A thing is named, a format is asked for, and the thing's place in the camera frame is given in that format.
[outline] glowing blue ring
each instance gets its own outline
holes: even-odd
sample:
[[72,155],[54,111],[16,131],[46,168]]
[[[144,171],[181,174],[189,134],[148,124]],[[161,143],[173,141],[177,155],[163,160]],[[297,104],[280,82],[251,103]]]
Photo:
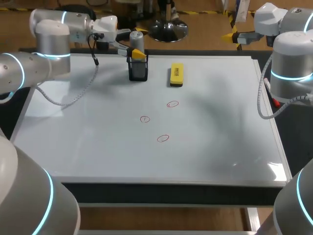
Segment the glowing blue ring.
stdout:
[[20,61],[18,60],[18,58],[16,58],[14,55],[12,54],[9,54],[9,53],[3,53],[3,55],[9,55],[11,56],[13,59],[16,60],[16,62],[19,64],[19,66],[21,67],[21,70],[22,70],[22,83],[20,85],[20,87],[18,89],[20,89],[23,85],[24,85],[24,82],[25,82],[25,72],[24,72],[24,68],[22,66],[22,64],[20,63]]
[[69,57],[70,54],[65,54],[65,55],[47,55],[47,54],[44,54],[45,57],[48,57],[48,58],[64,58],[64,57]]
[[51,179],[49,173],[45,169],[44,169],[44,171],[47,173],[47,176],[48,176],[49,181],[50,181],[50,198],[49,198],[48,207],[47,207],[47,210],[45,211],[43,219],[41,220],[40,224],[38,225],[38,227],[36,228],[36,230],[33,232],[32,235],[37,235],[37,233],[43,227],[43,225],[44,225],[45,221],[47,220],[47,217],[48,217],[48,215],[50,213],[51,206],[52,206],[52,201],[53,201],[53,183],[52,183],[52,179]]
[[310,78],[313,75],[313,72],[310,75],[305,76],[305,77],[282,77],[282,76],[279,76],[279,75],[275,74],[273,71],[271,71],[271,74],[274,75],[275,77],[283,79],[283,80],[300,81],[300,80],[303,80],[303,79]]
[[305,26],[304,26],[304,30],[303,30],[303,31],[304,31],[305,33],[307,32],[307,29],[308,29],[308,26],[309,26],[309,23],[310,23],[312,17],[313,17],[313,13],[310,15],[310,17],[309,17],[308,20],[307,20],[307,23],[306,23]]
[[66,13],[67,13],[66,11],[65,11],[65,12],[63,12],[62,19],[61,19],[61,23],[62,23],[62,24],[64,24],[64,19],[65,19],[65,15],[66,15]]
[[303,169],[300,171],[299,175],[298,175],[298,179],[297,179],[297,195],[298,195],[298,200],[301,206],[301,209],[304,213],[304,215],[306,216],[306,218],[308,219],[308,221],[312,224],[313,226],[313,220],[311,219],[309,213],[307,212],[307,210],[305,209],[301,196],[300,196],[300,189],[299,189],[299,185],[300,185],[300,176],[301,176],[301,172],[303,171]]

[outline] gray cylinder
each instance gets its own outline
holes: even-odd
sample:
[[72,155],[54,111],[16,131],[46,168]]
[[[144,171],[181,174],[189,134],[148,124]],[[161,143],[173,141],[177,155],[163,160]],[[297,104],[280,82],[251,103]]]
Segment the gray cylinder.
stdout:
[[[130,34],[130,44],[132,48],[140,50],[142,53],[145,53],[145,46],[144,46],[144,36],[143,33],[140,31],[133,31]],[[143,78],[146,74],[146,65],[145,60],[134,60],[135,63],[131,63],[132,65],[132,72],[134,78]]]
[[294,97],[311,93],[312,81],[300,78],[312,73],[312,65],[313,56],[310,54],[290,56],[274,51],[270,78],[272,96],[286,103]]
[[49,75],[47,58],[26,52],[0,54],[0,94],[35,86]]
[[70,41],[84,43],[90,34],[91,19],[87,14],[36,9],[29,19],[30,31],[35,36],[36,25],[42,20],[53,20],[66,24],[70,31]]
[[312,177],[313,160],[279,192],[274,204],[274,218],[281,234],[313,234]]
[[0,203],[0,234],[75,234],[80,213],[74,196],[21,150],[16,151],[16,177]]
[[289,10],[284,16],[280,33],[290,32],[290,31],[304,31],[306,24],[306,30],[313,29],[313,19],[310,18],[312,15],[312,9],[295,7]]
[[70,72],[69,28],[52,20],[43,20],[35,29],[37,52],[47,57],[52,66],[51,76]]

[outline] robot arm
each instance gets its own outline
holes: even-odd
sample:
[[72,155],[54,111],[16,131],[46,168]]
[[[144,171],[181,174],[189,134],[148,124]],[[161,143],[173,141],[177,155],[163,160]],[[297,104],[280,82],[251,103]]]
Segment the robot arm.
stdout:
[[131,54],[141,59],[145,58],[145,55],[140,51],[116,41],[119,34],[131,33],[129,29],[117,30],[116,16],[102,17],[93,21],[87,14],[36,9],[31,13],[29,19],[30,31],[33,36],[36,36],[36,26],[42,20],[53,20],[67,25],[71,42],[86,43],[90,34],[99,33],[103,34],[104,37],[98,41],[114,46],[118,49],[118,54],[122,56]]
[[30,31],[36,37],[37,53],[3,53],[0,55],[0,94],[10,93],[0,101],[10,100],[18,89],[58,79],[70,72],[70,42],[86,43],[90,35],[118,49],[118,54],[134,59],[146,55],[138,49],[120,44],[116,38],[131,30],[117,30],[117,17],[93,21],[87,14],[36,9],[31,13]]

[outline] cable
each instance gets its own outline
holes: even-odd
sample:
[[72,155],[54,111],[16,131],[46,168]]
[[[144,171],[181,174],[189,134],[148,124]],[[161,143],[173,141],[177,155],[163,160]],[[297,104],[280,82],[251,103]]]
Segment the cable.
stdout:
[[[93,36],[93,40],[94,40],[92,47],[90,46],[90,37],[91,37],[91,36]],[[96,66],[99,65],[99,61],[98,61],[97,57],[96,57],[95,54],[94,54],[94,47],[95,47],[95,45],[96,45],[96,41],[97,41],[99,38],[100,38],[100,39],[103,39],[103,38],[104,38],[104,34],[103,34],[103,33],[91,33],[91,34],[88,36],[88,38],[87,38],[87,43],[88,43],[88,46],[89,46],[89,49],[90,49],[90,53],[91,53],[91,56],[92,56],[93,61],[94,61],[94,63],[95,63]]]
[[89,6],[95,6],[95,7],[97,7],[97,6],[104,6],[104,5],[108,4],[108,3],[109,3],[109,0],[106,0],[105,3],[99,4],[99,5],[92,5],[92,4],[89,3],[89,0],[86,0],[86,3],[87,3]]
[[[93,46],[91,47],[90,45],[90,37],[93,36],[93,39],[94,39],[94,42],[93,42]],[[94,54],[94,47],[95,47],[95,44],[96,44],[96,41],[101,38],[103,39],[104,38],[104,34],[103,33],[91,33],[89,36],[88,36],[88,39],[87,39],[87,42],[88,42],[88,46],[90,48],[90,53],[91,53],[91,56],[93,58],[93,61],[95,63],[95,71],[94,71],[94,74],[93,74],[93,77],[92,79],[90,80],[90,82],[87,84],[87,86],[83,89],[83,91],[75,97],[75,99],[73,99],[71,102],[69,103],[59,103],[59,102],[56,102],[56,101],[53,101],[40,87],[36,87],[36,90],[38,90],[43,96],[44,98],[46,98],[49,102],[51,102],[52,104],[55,104],[55,105],[58,105],[58,106],[70,106],[72,104],[74,104],[76,101],[78,101],[81,97],[83,97],[87,91],[87,89],[91,86],[91,84],[93,83],[93,81],[95,80],[95,78],[97,77],[97,74],[98,74],[98,69],[99,69],[99,61],[97,59],[97,57],[95,56]]]
[[59,102],[56,102],[56,101],[53,101],[40,87],[36,87],[36,90],[38,90],[43,96],[44,98],[46,98],[49,102],[51,102],[52,104],[55,104],[55,105],[58,105],[58,106],[70,106],[72,104],[74,104],[76,101],[78,101],[80,98],[82,98],[86,91],[88,90],[88,88],[91,86],[91,84],[93,83],[93,81],[95,80],[95,78],[97,77],[97,74],[98,74],[98,66],[96,65],[95,67],[95,71],[94,71],[94,74],[93,74],[93,77],[92,79],[90,80],[90,82],[87,84],[87,86],[83,89],[83,91],[75,97],[75,99],[73,99],[71,102],[69,103],[59,103]]
[[285,103],[279,110],[277,110],[274,114],[270,115],[270,116],[264,116],[262,114],[262,111],[261,111],[261,104],[260,104],[260,99],[261,99],[261,92],[262,92],[262,85],[263,85],[263,79],[264,79],[264,76],[265,76],[265,72],[266,70],[268,69],[268,66],[269,64],[271,63],[272,61],[272,58],[273,58],[273,54],[270,55],[268,61],[266,62],[263,70],[262,70],[262,74],[261,74],[261,78],[260,78],[260,83],[259,83],[259,90],[258,90],[258,101],[257,101],[257,107],[258,107],[258,113],[260,115],[261,118],[263,119],[271,119],[271,118],[274,118],[278,115],[280,115],[290,104],[294,103],[294,102],[297,102],[297,101],[300,101],[300,100],[311,100],[310,97],[308,95],[301,95],[301,96],[297,96],[297,97],[294,97],[292,99],[290,99],[287,103]]

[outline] black base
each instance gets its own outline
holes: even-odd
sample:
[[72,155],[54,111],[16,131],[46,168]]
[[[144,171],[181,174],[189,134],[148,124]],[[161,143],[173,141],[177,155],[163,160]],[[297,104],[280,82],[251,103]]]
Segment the black base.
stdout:
[[182,87],[182,84],[172,84],[170,83],[171,87]]

